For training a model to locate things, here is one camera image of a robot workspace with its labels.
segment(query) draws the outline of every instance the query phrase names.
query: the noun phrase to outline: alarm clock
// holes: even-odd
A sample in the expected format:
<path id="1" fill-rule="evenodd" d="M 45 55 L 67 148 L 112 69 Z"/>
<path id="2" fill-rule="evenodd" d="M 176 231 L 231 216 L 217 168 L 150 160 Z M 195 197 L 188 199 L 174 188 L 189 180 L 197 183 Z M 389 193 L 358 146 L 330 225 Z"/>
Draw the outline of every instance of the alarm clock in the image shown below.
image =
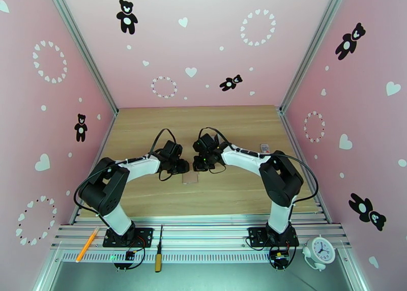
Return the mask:
<path id="1" fill-rule="evenodd" d="M 322 271 L 326 264 L 332 263 L 335 260 L 335 248 L 325 238 L 319 236 L 309 239 L 302 250 L 304 260 L 314 270 Z"/>

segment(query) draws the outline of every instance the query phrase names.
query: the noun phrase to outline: wooden tabletop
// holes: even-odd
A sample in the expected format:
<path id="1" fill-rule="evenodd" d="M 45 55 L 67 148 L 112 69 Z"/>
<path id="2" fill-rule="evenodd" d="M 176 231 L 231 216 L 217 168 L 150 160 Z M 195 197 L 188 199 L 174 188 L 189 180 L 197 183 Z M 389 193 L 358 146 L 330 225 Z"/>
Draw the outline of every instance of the wooden tabletop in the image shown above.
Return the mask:
<path id="1" fill-rule="evenodd" d="M 201 128 L 211 126 L 233 144 L 260 151 L 267 143 L 271 152 L 281 150 L 294 155 L 284 127 L 274 106 L 166 107 L 121 109 L 114 123 L 102 157 L 113 160 L 145 155 L 162 128 L 169 128 L 183 147 L 181 158 L 193 161 L 197 153 L 192 144 Z M 215 132 L 205 130 L 211 135 Z M 171 136 L 164 132 L 156 149 L 162 148 Z M 294 166 L 300 171 L 298 163 Z M 219 166 L 214 171 L 222 170 Z M 300 197 L 311 194 L 302 186 Z M 270 212 L 270 199 L 261 178 L 249 171 L 228 166 L 220 174 L 198 173 L 198 183 L 183 184 L 182 175 L 161 182 L 157 174 L 130 181 L 124 190 L 121 205 L 130 217 L 216 214 L 264 214 Z M 317 211 L 315 202 L 303 201 L 295 212 Z M 82 211 L 81 217 L 94 214 Z"/>

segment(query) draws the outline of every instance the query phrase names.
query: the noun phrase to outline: screwdriver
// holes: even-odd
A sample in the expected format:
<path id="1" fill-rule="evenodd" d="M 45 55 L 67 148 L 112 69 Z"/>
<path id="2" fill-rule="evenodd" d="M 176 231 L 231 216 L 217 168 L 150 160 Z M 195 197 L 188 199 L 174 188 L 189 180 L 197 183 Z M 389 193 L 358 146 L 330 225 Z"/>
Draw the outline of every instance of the screwdriver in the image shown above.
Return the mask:
<path id="1" fill-rule="evenodd" d="M 156 273 L 161 272 L 161 240 L 162 240 L 162 225 L 160 232 L 160 241 L 157 245 L 157 255 L 156 255 Z"/>

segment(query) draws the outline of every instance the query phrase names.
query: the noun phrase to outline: black teddy bear sticker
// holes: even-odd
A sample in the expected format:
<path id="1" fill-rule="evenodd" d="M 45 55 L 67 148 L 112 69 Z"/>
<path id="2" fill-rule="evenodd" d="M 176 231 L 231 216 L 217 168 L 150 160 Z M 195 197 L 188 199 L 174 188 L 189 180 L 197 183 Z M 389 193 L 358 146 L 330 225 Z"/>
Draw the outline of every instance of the black teddy bear sticker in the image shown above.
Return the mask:
<path id="1" fill-rule="evenodd" d="M 121 28 L 124 33 L 126 33 L 127 29 L 129 30 L 130 34 L 134 34 L 135 27 L 134 24 L 138 23 L 137 17 L 132 13 L 133 4 L 128 1 L 119 0 L 120 6 L 122 8 L 121 12 L 118 12 L 116 15 L 117 19 L 121 20 Z"/>
<path id="2" fill-rule="evenodd" d="M 353 29 L 352 34 L 346 33 L 342 39 L 343 42 L 336 48 L 335 54 L 339 54 L 338 59 L 342 60 L 346 55 L 351 52 L 353 53 L 356 49 L 357 40 L 359 40 L 366 33 L 362 24 L 359 22 L 355 29 Z"/>
<path id="3" fill-rule="evenodd" d="M 224 81 L 222 84 L 219 85 L 219 87 L 222 88 L 222 91 L 228 91 L 229 89 L 235 89 L 236 84 L 242 82 L 242 78 L 240 75 L 236 75 L 235 78 L 230 78 L 228 77 L 226 81 Z"/>
<path id="4" fill-rule="evenodd" d="M 78 123 L 75 125 L 76 141 L 85 141 L 85 132 L 88 130 L 88 127 L 85 124 L 85 118 L 85 115 L 78 114 Z"/>
<path id="5" fill-rule="evenodd" d="M 368 198 L 362 200 L 362 198 L 355 193 L 351 194 L 351 198 L 354 201 L 349 200 L 349 205 L 359 214 L 359 219 L 363 222 L 371 221 L 379 231 L 383 231 L 386 217 L 373 210 L 371 201 Z"/>

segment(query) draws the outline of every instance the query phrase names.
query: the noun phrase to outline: pink wall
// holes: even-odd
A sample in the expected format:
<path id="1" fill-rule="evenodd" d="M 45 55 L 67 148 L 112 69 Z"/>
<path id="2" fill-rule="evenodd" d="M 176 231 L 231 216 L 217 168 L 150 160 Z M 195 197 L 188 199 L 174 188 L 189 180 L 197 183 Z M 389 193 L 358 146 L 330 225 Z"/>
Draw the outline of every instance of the pink wall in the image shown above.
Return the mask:
<path id="1" fill-rule="evenodd" d="M 344 0 L 288 110 L 322 197 L 343 224 L 372 290 L 406 289 L 406 15 L 407 0 Z M 338 60 L 342 36 L 358 22 L 366 34 L 354 53 Z M 344 134 L 348 139 L 340 143 Z M 316 137 L 319 142 L 309 139 Z M 359 219 L 351 193 L 386 217 L 383 231 L 371 215 L 368 222 Z"/>
<path id="2" fill-rule="evenodd" d="M 279 105 L 329 0 L 126 0 L 134 34 L 121 30 L 119 0 L 66 1 L 122 108 Z"/>
<path id="3" fill-rule="evenodd" d="M 30 290 L 112 112 L 52 0 L 0 0 L 0 27 L 0 281 L 2 290 Z"/>

